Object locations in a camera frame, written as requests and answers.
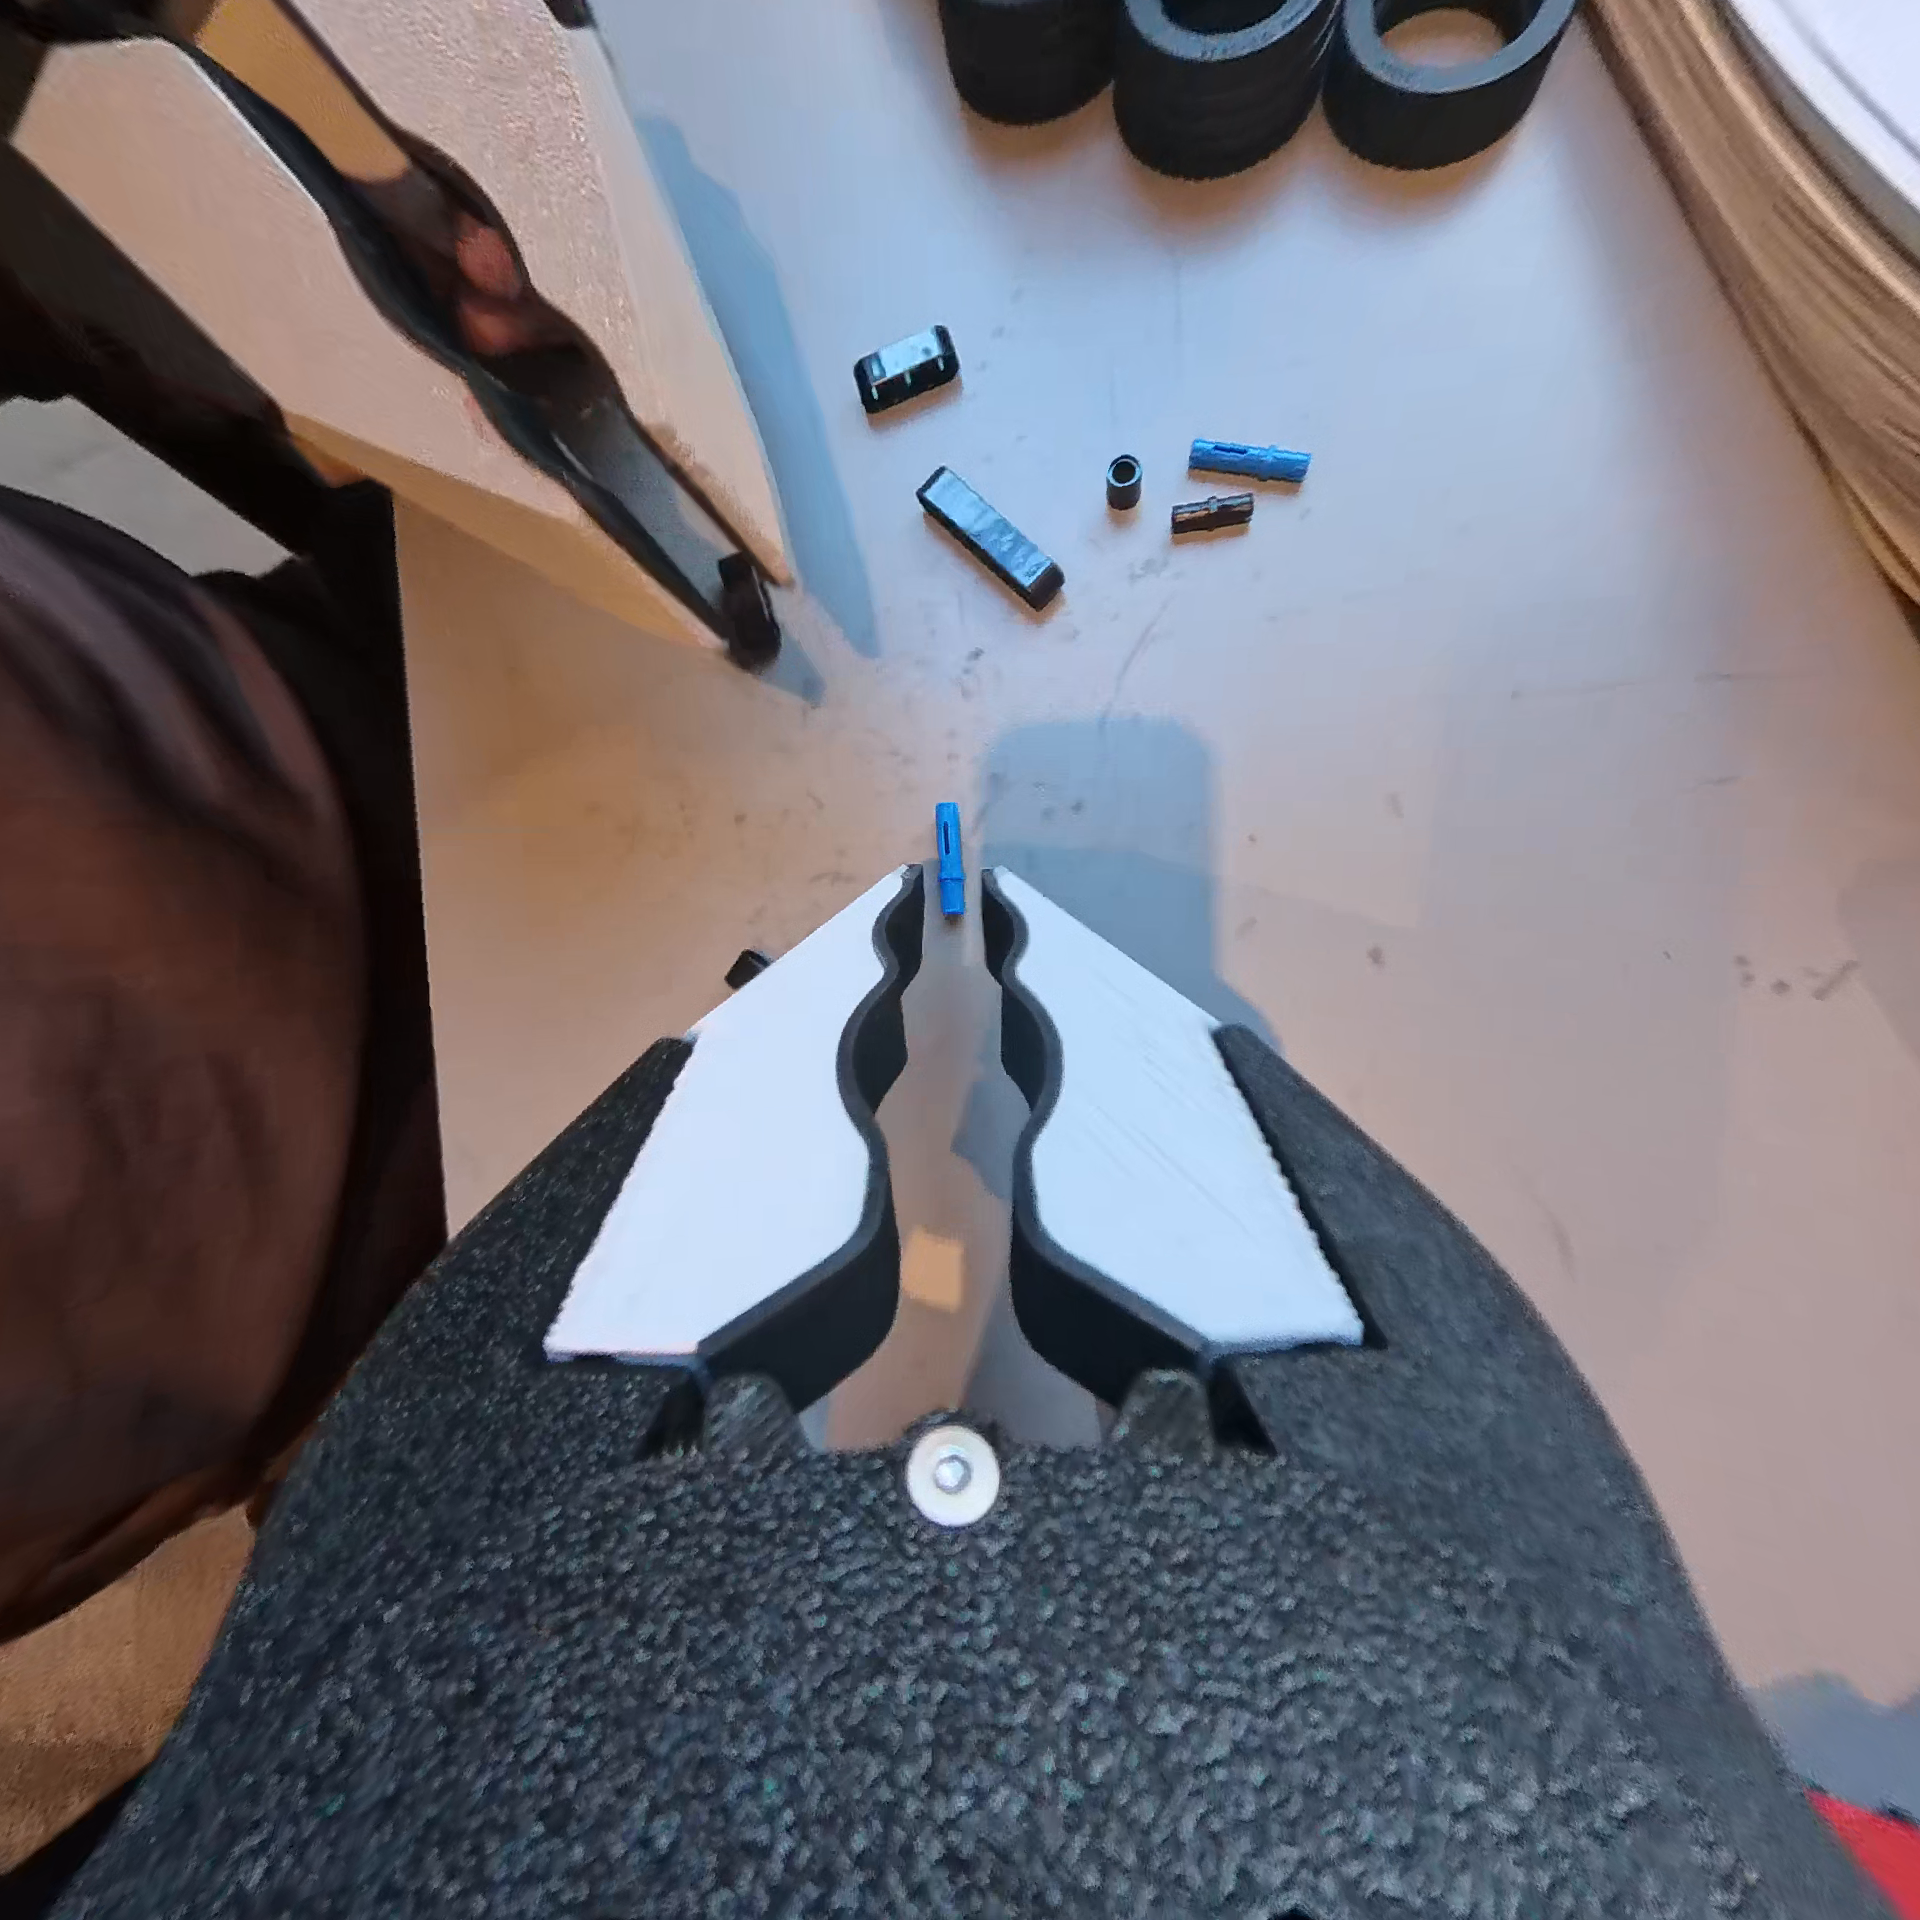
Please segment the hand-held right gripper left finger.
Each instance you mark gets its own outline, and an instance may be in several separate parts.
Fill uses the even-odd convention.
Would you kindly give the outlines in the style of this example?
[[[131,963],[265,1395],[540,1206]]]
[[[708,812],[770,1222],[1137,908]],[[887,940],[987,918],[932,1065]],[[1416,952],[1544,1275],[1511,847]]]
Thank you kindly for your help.
[[[878,1099],[906,1071],[926,868],[898,868],[686,1025],[686,1061],[599,1215],[552,1361],[840,1392],[898,1320]]]

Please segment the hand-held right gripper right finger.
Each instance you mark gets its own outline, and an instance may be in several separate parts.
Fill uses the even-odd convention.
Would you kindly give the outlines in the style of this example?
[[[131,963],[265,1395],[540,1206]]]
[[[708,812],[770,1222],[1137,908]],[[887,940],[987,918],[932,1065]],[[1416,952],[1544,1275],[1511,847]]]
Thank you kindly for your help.
[[[1146,1368],[1360,1350],[1362,1314],[1285,1183],[1226,1025],[1019,870],[983,870],[1015,1136],[1019,1340],[1093,1403]]]

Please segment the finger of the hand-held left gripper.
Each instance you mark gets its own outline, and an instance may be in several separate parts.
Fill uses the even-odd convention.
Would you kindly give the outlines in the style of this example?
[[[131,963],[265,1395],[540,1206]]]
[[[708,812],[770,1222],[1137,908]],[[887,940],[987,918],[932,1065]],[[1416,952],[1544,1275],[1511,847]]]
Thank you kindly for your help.
[[[200,4],[200,51],[356,188],[432,178],[500,233],[552,334],[458,334],[462,382],[639,575],[792,581],[753,415],[588,4]]]
[[[30,38],[10,158],[277,425],[576,598],[732,650],[726,568],[588,463],[576,415],[462,354],[364,192],[214,59]]]

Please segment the short black toy beam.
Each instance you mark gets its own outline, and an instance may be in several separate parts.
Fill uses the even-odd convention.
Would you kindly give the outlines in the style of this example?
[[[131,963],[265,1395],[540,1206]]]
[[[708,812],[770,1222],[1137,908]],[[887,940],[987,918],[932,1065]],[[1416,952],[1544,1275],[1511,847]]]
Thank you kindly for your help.
[[[746,552],[720,561],[720,611],[726,611],[726,649],[746,675],[770,675],[782,660],[782,623],[777,623],[770,581]]]
[[[910,334],[898,334],[887,346],[867,346],[853,359],[853,391],[857,391],[867,418],[873,418],[873,415],[890,415],[906,398],[926,398],[926,391],[948,388],[956,377],[964,371],[956,371],[948,323],[926,323],[926,330],[910,330]]]

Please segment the white desk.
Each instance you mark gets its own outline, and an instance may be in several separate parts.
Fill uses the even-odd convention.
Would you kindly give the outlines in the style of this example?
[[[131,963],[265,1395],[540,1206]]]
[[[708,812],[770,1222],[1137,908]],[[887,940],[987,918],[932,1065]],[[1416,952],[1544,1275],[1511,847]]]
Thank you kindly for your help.
[[[1105,97],[976,123],[932,4],[592,11],[798,591],[749,677],[402,521],[445,1222],[956,800],[1501,1252],[1790,1764],[1912,1807],[1912,627],[1587,19],[1470,166],[1160,178]]]

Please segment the person's brown sweater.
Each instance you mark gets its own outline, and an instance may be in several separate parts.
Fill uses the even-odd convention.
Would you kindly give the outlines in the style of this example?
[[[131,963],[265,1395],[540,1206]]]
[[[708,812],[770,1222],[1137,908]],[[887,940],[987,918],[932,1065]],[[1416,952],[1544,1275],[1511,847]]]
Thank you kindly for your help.
[[[249,1500],[445,1250],[391,521],[0,514],[0,1638]]]

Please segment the black rubber toy tire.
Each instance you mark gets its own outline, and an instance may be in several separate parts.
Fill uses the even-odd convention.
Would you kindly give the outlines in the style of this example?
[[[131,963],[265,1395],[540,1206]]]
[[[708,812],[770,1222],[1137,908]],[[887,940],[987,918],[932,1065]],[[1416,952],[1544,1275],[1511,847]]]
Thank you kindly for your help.
[[[1501,34],[1489,59],[1424,62],[1387,43],[1431,11],[1475,11]],[[1492,151],[1540,97],[1578,0],[1345,0],[1322,59],[1322,123],[1377,166],[1445,166]]]

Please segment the red toy brick car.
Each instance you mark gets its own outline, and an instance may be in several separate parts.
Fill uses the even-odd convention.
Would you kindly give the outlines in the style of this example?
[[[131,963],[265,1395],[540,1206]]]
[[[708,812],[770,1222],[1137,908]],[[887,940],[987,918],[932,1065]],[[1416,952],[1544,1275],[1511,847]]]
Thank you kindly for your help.
[[[1920,1819],[1912,1807],[1859,1807],[1807,1786],[1807,1807],[1838,1832],[1848,1860],[1875,1879],[1886,1912],[1920,1912]]]

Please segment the open instruction booklet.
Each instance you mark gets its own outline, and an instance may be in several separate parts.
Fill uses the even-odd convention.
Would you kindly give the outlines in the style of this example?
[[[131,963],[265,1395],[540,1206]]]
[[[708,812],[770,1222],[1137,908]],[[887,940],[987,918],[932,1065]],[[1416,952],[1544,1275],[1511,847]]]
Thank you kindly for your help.
[[[1855,536],[1920,597],[1912,123],[1821,4],[1595,0],[1604,59]]]

